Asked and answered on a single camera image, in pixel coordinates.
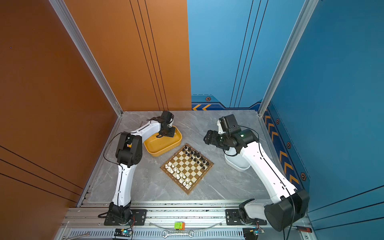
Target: wooden chessboard border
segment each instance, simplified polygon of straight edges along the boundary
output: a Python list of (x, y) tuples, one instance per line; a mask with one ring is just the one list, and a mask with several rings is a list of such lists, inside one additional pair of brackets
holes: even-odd
[[(181, 184), (179, 182), (179, 180), (177, 178), (175, 178), (170, 172), (168, 172), (166, 169), (165, 169), (165, 165), (171, 161), (174, 157), (176, 157), (182, 150), (185, 146), (188, 146), (191, 148), (191, 150), (193, 150), (194, 152), (198, 152), (200, 153), (200, 157), (203, 157), (205, 161), (209, 162), (209, 166), (207, 167), (206, 170), (204, 170), (204, 172), (201, 174), (200, 177), (197, 178), (196, 182), (194, 182), (192, 185), (191, 185), (191, 188), (190, 189), (186, 189), (183, 184)], [(170, 157), (160, 168), (161, 170), (163, 170), (163, 172), (165, 172), (172, 180), (174, 183), (176, 183), (186, 194), (190, 194), (191, 191), (197, 186), (197, 184), (199, 184), (199, 182), (204, 178), (204, 176), (207, 174), (207, 172), (212, 168), (214, 164), (209, 160), (207, 159), (201, 152), (197, 151), (194, 147), (192, 147), (191, 145), (189, 145), (188, 143), (185, 143), (175, 154), (172, 155), (172, 157)]]

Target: chessboard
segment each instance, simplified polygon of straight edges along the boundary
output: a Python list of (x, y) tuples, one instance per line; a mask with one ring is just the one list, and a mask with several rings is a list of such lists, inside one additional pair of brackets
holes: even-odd
[(189, 194), (212, 166), (211, 161), (187, 143), (160, 168)]

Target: black mounting plate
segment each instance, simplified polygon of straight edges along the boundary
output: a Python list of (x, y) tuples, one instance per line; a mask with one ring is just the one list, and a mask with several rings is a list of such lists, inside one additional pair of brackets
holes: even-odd
[[(133, 216), (135, 217), (135, 226), (144, 226), (145, 219), (147, 217), (147, 210), (146, 209), (131, 209), (131, 212)], [(107, 215), (104, 221), (105, 226), (124, 226), (124, 223), (119, 223), (114, 219), (114, 217), (111, 217)], [(126, 226), (132, 225), (133, 220), (130, 220), (129, 223), (126, 223)]]
[[(239, 209), (226, 209), (225, 217), (227, 220), (227, 225), (245, 225), (240, 220)], [(254, 221), (250, 225), (256, 225), (256, 221), (260, 226), (267, 225), (267, 222), (262, 219), (255, 218)]]

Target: wrench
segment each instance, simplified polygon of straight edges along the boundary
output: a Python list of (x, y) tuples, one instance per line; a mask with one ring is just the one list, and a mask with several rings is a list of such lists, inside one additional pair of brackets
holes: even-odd
[(163, 238), (167, 238), (168, 236), (190, 236), (193, 237), (194, 231), (189, 232), (175, 232), (175, 233), (169, 233), (167, 230), (163, 231)]

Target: white cylindrical base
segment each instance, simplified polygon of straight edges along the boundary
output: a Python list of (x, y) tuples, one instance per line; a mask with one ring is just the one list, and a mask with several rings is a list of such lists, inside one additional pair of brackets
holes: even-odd
[[(228, 155), (235, 155), (236, 154), (236, 149), (234, 147), (230, 147), (228, 151), (225, 152)], [(234, 169), (238, 170), (239, 172), (244, 172), (247, 170), (251, 165), (249, 162), (242, 157), (240, 154), (237, 154), (234, 157), (230, 157), (225, 155), (225, 162), (233, 167)]]

